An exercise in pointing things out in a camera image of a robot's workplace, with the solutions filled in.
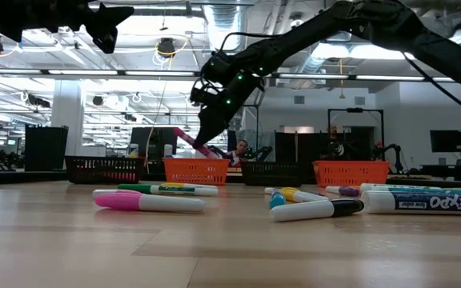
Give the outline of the person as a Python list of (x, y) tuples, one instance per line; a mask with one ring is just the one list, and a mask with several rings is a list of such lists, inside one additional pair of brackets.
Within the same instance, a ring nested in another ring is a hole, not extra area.
[(245, 140), (238, 140), (235, 150), (230, 151), (230, 165), (240, 166), (241, 162), (246, 162), (245, 157), (248, 143)]
[(346, 158), (344, 136), (339, 132), (336, 125), (330, 126), (327, 158), (329, 160), (344, 160)]

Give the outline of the small light blue marker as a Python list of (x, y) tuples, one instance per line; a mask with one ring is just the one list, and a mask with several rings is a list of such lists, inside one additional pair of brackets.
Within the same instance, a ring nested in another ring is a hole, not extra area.
[(275, 190), (271, 193), (271, 199), (269, 201), (269, 208), (272, 210), (276, 206), (283, 206), (286, 204), (286, 198), (281, 191)]

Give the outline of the dark blue Expo marker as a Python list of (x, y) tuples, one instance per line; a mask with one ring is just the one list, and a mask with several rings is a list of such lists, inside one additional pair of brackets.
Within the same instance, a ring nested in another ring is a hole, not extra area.
[(365, 191), (361, 201), (368, 214), (461, 215), (461, 191)]

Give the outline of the small yellow marker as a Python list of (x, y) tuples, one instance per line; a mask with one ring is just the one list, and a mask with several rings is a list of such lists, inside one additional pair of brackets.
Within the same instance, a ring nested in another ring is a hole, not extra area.
[(280, 189), (280, 192), (284, 196), (284, 198), (289, 202), (300, 203), (328, 200), (327, 197), (322, 196), (320, 194), (312, 194), (292, 187), (283, 187)]

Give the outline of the teal Expo marker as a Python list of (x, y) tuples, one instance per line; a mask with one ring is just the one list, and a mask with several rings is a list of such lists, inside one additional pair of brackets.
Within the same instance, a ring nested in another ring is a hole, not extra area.
[(399, 192), (409, 194), (461, 194), (461, 189), (444, 189), (435, 186), (402, 186), (402, 185), (380, 185), (363, 183), (360, 192)]

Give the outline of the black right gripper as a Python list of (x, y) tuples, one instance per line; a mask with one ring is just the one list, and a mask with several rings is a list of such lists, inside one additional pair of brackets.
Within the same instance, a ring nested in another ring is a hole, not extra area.
[(248, 97), (256, 89), (264, 91), (264, 85), (250, 69), (238, 68), (232, 56), (213, 52), (190, 92), (190, 101), (200, 107), (195, 145), (205, 145), (226, 130)]

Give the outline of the small purple marker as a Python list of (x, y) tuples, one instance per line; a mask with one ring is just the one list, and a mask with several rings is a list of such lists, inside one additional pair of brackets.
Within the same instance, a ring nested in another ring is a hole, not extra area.
[(354, 186), (327, 186), (325, 190), (327, 193), (345, 197), (358, 197), (360, 195), (360, 189)]

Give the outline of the magenta Expo marker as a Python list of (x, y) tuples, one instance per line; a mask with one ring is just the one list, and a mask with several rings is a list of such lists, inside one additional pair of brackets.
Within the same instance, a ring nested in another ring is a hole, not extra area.
[(182, 139), (184, 142), (189, 144), (194, 149), (193, 158), (220, 159), (220, 157), (215, 152), (210, 150), (207, 146), (205, 146), (205, 145), (197, 146), (195, 144), (195, 140), (189, 134), (187, 134), (186, 132), (184, 132), (180, 128), (175, 127), (173, 129), (173, 131), (174, 131), (174, 134), (178, 138)]

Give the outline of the small black-capped white marker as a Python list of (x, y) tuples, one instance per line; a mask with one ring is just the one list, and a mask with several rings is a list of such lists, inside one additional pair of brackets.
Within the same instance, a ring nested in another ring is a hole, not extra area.
[(363, 208), (363, 202), (356, 199), (318, 200), (276, 206), (271, 209), (270, 215), (275, 222), (291, 222), (350, 216)]

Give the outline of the black wall monitor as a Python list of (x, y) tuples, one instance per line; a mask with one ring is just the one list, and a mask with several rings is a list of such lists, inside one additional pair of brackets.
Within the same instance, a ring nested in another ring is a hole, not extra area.
[(431, 130), (430, 139), (434, 153), (461, 152), (461, 130)]

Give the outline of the small pink-capped white marker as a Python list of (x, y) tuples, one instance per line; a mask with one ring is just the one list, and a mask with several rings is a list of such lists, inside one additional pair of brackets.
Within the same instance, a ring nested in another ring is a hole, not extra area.
[(113, 210), (200, 213), (206, 209), (206, 203), (200, 199), (149, 194), (103, 194), (96, 196), (94, 201), (98, 206)]
[(100, 195), (106, 194), (141, 194), (135, 190), (110, 190), (110, 189), (97, 189), (92, 192), (92, 197), (97, 198)]

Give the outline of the black cabinet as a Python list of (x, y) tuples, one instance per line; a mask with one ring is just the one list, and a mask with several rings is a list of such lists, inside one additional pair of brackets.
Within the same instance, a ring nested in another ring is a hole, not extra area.
[(68, 131), (67, 126), (27, 126), (24, 148), (25, 171), (62, 170)]

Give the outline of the thin green Expo marker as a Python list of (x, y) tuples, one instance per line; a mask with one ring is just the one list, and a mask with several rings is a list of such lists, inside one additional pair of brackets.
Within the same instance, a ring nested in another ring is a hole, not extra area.
[(191, 188), (191, 187), (167, 187), (160, 185), (149, 184), (121, 184), (118, 185), (120, 190), (135, 190), (143, 194), (157, 195), (187, 195), (187, 196), (204, 196), (212, 197), (218, 195), (218, 190), (207, 188)]

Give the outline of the black plastic basket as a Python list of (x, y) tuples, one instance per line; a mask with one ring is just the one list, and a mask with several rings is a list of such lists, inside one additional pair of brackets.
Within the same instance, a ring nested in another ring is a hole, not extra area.
[(142, 158), (66, 156), (65, 163), (74, 184), (137, 184), (144, 167)]
[(243, 183), (248, 186), (300, 187), (314, 183), (308, 164), (288, 162), (241, 162)]

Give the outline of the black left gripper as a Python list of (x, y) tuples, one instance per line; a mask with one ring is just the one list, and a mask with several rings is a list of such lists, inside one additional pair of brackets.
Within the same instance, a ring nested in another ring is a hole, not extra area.
[(84, 23), (93, 43), (105, 54), (113, 54), (116, 47), (117, 25), (134, 14), (133, 6), (107, 7), (100, 3), (93, 11), (92, 0), (0, 0), (0, 34), (16, 42), (22, 32), (48, 29), (57, 33), (60, 26), (72, 30)]

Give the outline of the orange plastic basket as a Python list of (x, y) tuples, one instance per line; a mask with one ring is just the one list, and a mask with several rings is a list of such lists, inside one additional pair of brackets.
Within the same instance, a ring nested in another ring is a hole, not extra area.
[(316, 183), (326, 186), (385, 184), (390, 168), (384, 161), (314, 161)]
[(166, 180), (168, 182), (183, 182), (221, 186), (226, 183), (226, 159), (212, 158), (164, 158)]

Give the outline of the silver ventilation duct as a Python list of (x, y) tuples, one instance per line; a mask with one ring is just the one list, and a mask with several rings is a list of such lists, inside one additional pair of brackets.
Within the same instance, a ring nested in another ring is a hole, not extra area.
[(208, 5), (203, 7), (207, 20), (206, 30), (210, 46), (220, 50), (225, 37), (233, 32), (243, 32), (246, 9), (241, 6)]

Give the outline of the black station frame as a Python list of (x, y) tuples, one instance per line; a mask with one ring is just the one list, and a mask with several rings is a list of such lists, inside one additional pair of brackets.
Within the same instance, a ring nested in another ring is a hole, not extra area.
[(384, 125), (384, 110), (379, 110), (379, 109), (363, 109), (359, 107), (353, 107), (353, 108), (343, 108), (343, 109), (327, 109), (327, 132), (331, 132), (331, 124), (333, 120), (331, 119), (331, 112), (332, 111), (342, 111), (346, 113), (353, 113), (353, 114), (361, 114), (364, 112), (376, 112), (379, 113), (380, 115), (380, 133), (381, 133), (381, 143), (384, 144), (385, 142), (385, 125)]

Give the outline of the white column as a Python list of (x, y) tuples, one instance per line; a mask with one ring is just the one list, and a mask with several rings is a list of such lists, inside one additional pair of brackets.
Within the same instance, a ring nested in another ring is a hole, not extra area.
[(51, 125), (67, 126), (66, 155), (80, 155), (86, 94), (82, 83), (75, 80), (56, 80)]

